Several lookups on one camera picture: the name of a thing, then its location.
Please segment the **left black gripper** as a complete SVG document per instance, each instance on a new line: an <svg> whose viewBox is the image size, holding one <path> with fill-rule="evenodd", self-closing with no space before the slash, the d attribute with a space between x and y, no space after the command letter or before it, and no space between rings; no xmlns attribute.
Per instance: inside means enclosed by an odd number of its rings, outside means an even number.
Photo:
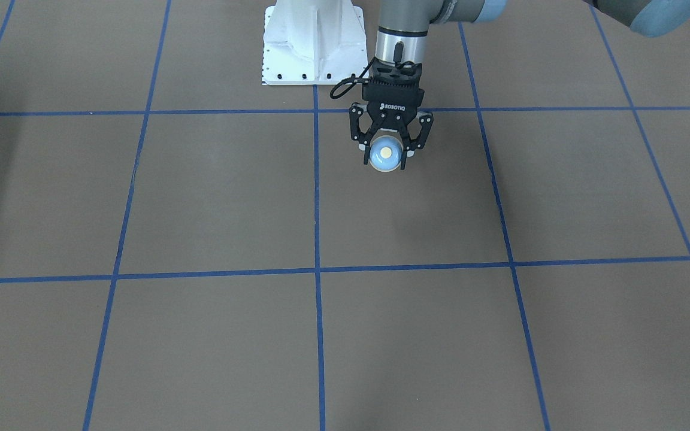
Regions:
<svg viewBox="0 0 690 431"><path fill-rule="evenodd" d="M380 123L381 130L397 131L400 128L400 170L405 170L410 155L425 147L434 124L434 115L432 112L420 111L416 117L425 94L420 87L422 68L421 63L411 61L374 61L370 66L370 77L362 85L362 100L367 101L367 105L352 103L349 108L350 136L364 152L364 165L369 164L376 123ZM361 130L361 117L364 114L368 114L371 120L366 131ZM412 137L410 125L414 118L417 118L420 129Z"/></svg>

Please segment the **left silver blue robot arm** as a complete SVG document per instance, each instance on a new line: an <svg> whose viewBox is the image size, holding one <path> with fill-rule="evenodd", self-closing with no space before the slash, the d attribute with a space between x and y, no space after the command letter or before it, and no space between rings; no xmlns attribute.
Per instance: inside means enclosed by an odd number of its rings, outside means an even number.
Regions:
<svg viewBox="0 0 690 431"><path fill-rule="evenodd" d="M425 147L433 115L420 109L426 38L432 25L497 19L504 1L383 1L373 58L359 75L342 79L329 93L340 98L361 86L361 103L349 109L350 136L362 161L380 172L405 169Z"/></svg>

